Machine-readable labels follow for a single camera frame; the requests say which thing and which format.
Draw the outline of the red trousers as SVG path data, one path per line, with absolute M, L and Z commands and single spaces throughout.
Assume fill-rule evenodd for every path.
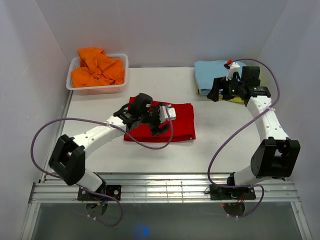
M 170 103 L 175 109 L 176 119 L 173 124 L 172 142 L 185 142 L 196 139 L 196 131 L 194 124 L 194 108 L 191 103 Z M 147 125 L 139 125 L 138 128 L 131 130 L 130 135 L 138 142 L 143 143 L 167 143 L 171 136 L 171 129 L 158 136 L 153 136 Z

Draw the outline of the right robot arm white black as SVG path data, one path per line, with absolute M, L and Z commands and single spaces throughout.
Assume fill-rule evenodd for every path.
M 207 98 L 213 102 L 241 98 L 252 115 L 258 130 L 260 145 L 246 168 L 232 173 L 227 179 L 226 194 L 237 199 L 244 187 L 252 187 L 267 179 L 283 179 L 293 173 L 301 145 L 282 128 L 274 109 L 271 93 L 260 83 L 258 66 L 240 66 L 237 62 L 224 64 L 226 76 L 216 77 Z

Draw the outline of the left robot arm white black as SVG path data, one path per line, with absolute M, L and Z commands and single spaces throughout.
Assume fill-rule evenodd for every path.
M 94 128 L 75 136 L 60 136 L 49 159 L 49 167 L 67 185 L 86 188 L 95 200 L 102 199 L 107 184 L 97 173 L 86 168 L 86 159 L 103 145 L 128 135 L 141 125 L 148 126 L 152 136 L 172 132 L 177 116 L 175 108 L 164 102 L 157 105 L 152 102 L 151 96 L 140 93 L 132 103 L 123 105 Z

